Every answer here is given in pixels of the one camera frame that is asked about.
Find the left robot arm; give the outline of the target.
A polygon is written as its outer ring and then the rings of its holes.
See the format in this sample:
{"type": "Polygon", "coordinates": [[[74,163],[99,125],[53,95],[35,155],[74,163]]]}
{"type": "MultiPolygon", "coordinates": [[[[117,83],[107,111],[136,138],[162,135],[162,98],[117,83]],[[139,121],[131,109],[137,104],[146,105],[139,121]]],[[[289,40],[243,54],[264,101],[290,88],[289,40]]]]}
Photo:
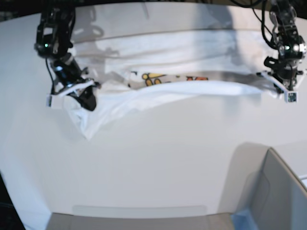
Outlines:
{"type": "Polygon", "coordinates": [[[270,68],[269,72],[260,75],[273,82],[278,93],[293,92],[298,86],[297,76],[304,75],[304,71],[298,70],[298,65],[307,55],[307,44],[299,34],[295,24],[297,14],[295,8],[288,0],[272,0],[269,10],[270,21],[273,29],[270,32],[271,39],[265,34],[265,10],[266,0],[257,0],[249,5],[244,5],[236,0],[231,1],[238,7],[251,8],[261,4],[261,34],[265,43],[278,52],[278,57],[266,57],[264,66],[270,68]]]}

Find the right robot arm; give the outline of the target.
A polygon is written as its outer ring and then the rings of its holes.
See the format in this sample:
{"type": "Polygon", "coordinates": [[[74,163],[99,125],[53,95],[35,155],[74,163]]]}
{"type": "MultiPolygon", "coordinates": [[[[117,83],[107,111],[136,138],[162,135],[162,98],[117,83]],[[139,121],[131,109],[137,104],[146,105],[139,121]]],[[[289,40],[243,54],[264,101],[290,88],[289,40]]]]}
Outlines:
{"type": "Polygon", "coordinates": [[[87,77],[89,69],[81,69],[69,49],[76,20],[74,5],[65,5],[49,0],[43,9],[36,31],[34,49],[44,59],[51,79],[47,106],[56,99],[73,98],[81,108],[94,111],[97,105],[94,89],[100,83],[87,77]]]}

